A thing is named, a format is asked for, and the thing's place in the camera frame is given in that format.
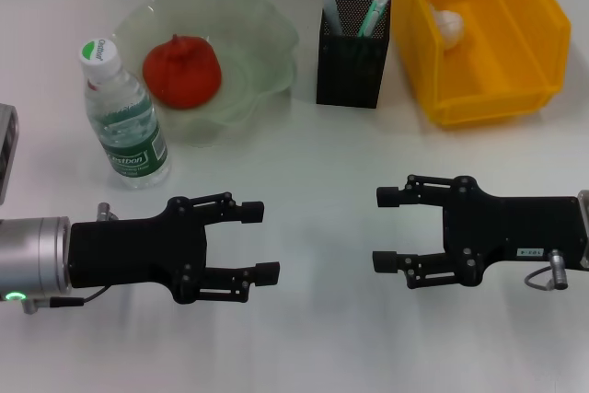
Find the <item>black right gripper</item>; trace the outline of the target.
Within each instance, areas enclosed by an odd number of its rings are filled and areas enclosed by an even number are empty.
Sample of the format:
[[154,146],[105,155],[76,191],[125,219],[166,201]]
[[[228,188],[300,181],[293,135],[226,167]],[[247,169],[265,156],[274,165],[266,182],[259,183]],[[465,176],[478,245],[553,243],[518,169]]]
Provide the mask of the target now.
[[503,261],[544,261],[561,256],[566,270],[582,271],[587,230],[573,196],[501,197],[475,179],[408,175],[403,187],[378,187],[379,207],[443,208],[445,253],[414,255],[373,251],[376,273],[403,273],[409,289],[481,284],[484,272]]

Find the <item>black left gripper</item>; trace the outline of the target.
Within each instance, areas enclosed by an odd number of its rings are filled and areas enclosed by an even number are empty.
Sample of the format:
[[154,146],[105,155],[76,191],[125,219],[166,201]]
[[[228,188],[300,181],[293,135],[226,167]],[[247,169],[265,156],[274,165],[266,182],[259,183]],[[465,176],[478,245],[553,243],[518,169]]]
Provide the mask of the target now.
[[263,202],[237,203],[230,192],[175,197],[154,217],[71,226],[67,268],[71,285],[93,288],[158,283],[181,305],[246,303],[252,286],[274,286],[279,262],[247,268],[205,267],[204,227],[261,223]]

